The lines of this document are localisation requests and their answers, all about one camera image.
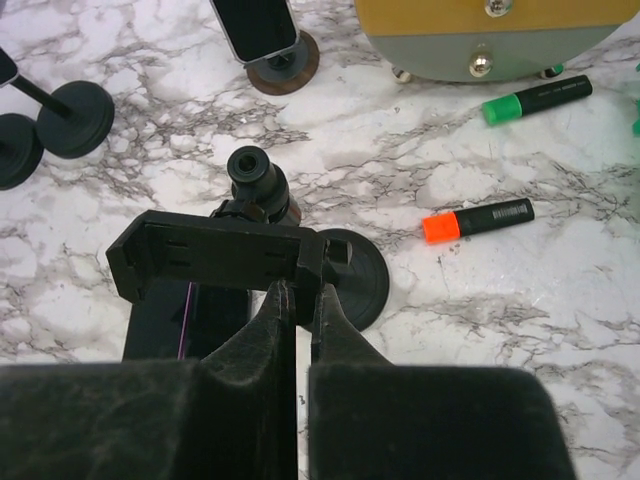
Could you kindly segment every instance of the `black highlighter barrel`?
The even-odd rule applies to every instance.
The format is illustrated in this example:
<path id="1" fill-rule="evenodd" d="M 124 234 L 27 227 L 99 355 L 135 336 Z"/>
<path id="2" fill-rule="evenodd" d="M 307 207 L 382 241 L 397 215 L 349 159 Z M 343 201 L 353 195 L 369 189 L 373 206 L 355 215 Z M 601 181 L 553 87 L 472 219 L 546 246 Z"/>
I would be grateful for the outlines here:
<path id="1" fill-rule="evenodd" d="M 580 75 L 523 90 L 515 95 L 520 100 L 522 115 L 524 116 L 588 97 L 592 93 L 593 86 L 591 82 L 586 75 Z"/>
<path id="2" fill-rule="evenodd" d="M 535 218 L 533 205 L 528 198 L 467 208 L 453 213 L 458 220 L 461 237 L 531 222 Z"/>

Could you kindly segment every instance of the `metal screw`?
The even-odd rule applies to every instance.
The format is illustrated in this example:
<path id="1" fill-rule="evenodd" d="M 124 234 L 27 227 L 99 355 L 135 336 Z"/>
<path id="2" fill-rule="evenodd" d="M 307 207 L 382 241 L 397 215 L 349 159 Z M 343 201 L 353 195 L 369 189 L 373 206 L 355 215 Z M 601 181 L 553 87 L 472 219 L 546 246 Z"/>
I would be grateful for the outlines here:
<path id="1" fill-rule="evenodd" d="M 490 17 L 502 17 L 511 11 L 513 0 L 485 0 L 484 10 Z"/>
<path id="2" fill-rule="evenodd" d="M 471 57 L 469 72 L 476 78 L 482 78 L 493 69 L 493 58 L 489 53 L 476 53 Z"/>

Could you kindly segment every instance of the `black metal pole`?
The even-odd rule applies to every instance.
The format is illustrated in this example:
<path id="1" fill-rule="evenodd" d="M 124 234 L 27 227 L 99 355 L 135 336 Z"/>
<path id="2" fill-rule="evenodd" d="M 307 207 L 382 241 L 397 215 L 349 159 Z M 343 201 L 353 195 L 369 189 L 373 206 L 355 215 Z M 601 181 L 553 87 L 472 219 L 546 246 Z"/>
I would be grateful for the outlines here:
<path id="1" fill-rule="evenodd" d="M 56 115 L 59 115 L 62 118 L 69 118 L 71 115 L 73 115 L 73 110 L 67 107 L 60 100 L 53 98 L 37 85 L 31 83 L 22 75 L 18 75 L 16 79 L 11 82 L 11 85 L 16 87 L 25 95 L 33 98 L 36 102 L 41 103 L 42 106 L 47 110 L 51 110 Z"/>

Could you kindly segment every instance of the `white marble surface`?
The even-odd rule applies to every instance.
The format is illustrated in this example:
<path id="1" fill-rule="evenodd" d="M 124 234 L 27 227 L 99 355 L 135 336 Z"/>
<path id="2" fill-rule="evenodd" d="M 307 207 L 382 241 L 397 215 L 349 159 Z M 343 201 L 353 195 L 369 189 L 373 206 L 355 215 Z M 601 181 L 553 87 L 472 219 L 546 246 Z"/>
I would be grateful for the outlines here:
<path id="1" fill-rule="evenodd" d="M 208 214 L 228 192 L 229 154 L 256 144 L 286 172 L 306 226 L 346 226 L 380 246 L 392 293 L 366 337 L 390 360 L 534 372 L 581 478 L 640 478 L 640 17 L 570 63 L 592 97 L 489 129 L 479 105 L 535 79 L 400 87 L 350 2 L 294 5 L 320 70 L 270 98 L 249 86 L 207 1 L 7 2 L 0 43 L 22 72 L 48 89 L 98 82 L 117 113 L 97 151 L 46 154 L 0 192 L 2 362 L 118 361 L 129 306 L 105 249 L 146 209 Z M 0 109 L 37 112 L 9 87 Z M 531 224 L 423 240 L 427 215 L 521 196 Z M 303 438 L 302 403 L 300 415 Z"/>

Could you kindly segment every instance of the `smartphone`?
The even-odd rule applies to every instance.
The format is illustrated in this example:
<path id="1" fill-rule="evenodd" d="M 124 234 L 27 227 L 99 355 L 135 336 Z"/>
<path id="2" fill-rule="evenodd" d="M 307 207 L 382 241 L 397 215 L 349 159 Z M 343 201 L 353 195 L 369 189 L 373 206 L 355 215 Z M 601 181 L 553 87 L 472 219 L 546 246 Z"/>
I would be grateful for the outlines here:
<path id="1" fill-rule="evenodd" d="M 133 305 L 123 360 L 178 358 L 189 282 L 158 279 Z M 192 286 L 184 338 L 185 358 L 202 359 L 247 324 L 251 292 Z"/>
<path id="2" fill-rule="evenodd" d="M 0 87 L 13 82 L 18 77 L 18 66 L 7 53 L 0 48 Z"/>
<path id="3" fill-rule="evenodd" d="M 298 41 L 288 0 L 211 0 L 211 4 L 242 63 L 273 56 Z"/>

